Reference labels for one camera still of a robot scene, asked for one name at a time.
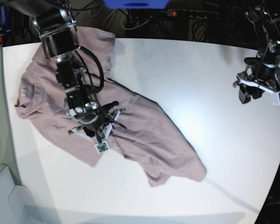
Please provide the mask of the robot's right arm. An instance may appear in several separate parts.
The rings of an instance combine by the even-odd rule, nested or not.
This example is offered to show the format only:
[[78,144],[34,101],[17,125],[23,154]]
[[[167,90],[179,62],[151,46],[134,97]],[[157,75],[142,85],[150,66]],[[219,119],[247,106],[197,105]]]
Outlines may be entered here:
[[[96,137],[98,143],[106,140],[104,133],[113,118],[104,109],[97,98],[104,86],[104,73],[98,58],[79,44],[76,21],[73,12],[81,9],[72,8],[68,0],[7,0],[9,7],[22,14],[33,17],[35,29],[39,34],[42,51],[46,60],[55,59],[58,83],[65,89],[64,107],[67,116],[81,123],[78,130],[83,129],[89,137]],[[93,81],[87,84],[84,77],[91,74],[86,63],[75,62],[78,50],[89,55],[98,67],[100,84],[94,86]]]

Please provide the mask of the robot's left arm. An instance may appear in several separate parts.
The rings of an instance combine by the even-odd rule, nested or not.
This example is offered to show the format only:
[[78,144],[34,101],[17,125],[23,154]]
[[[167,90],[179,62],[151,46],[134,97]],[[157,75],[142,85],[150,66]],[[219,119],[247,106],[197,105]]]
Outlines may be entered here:
[[242,104],[267,92],[272,105],[280,105],[280,5],[274,0],[246,0],[244,6],[260,44],[255,57],[244,59],[246,68],[237,74],[233,87],[239,87]]

